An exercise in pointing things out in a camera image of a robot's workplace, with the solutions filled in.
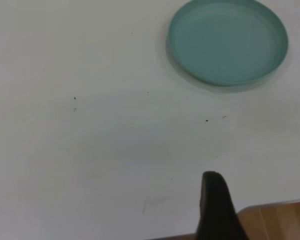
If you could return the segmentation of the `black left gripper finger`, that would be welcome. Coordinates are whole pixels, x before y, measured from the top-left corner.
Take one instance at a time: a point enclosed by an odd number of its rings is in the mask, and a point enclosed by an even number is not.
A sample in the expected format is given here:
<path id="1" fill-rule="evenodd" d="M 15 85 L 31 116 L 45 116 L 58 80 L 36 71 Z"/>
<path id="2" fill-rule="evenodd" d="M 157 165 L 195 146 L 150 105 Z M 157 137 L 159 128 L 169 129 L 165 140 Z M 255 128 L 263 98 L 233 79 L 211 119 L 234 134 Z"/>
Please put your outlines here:
<path id="1" fill-rule="evenodd" d="M 247 236 L 234 208 L 228 185 L 215 171 L 202 175 L 200 192 L 200 218 L 196 240 L 247 240 Z"/>

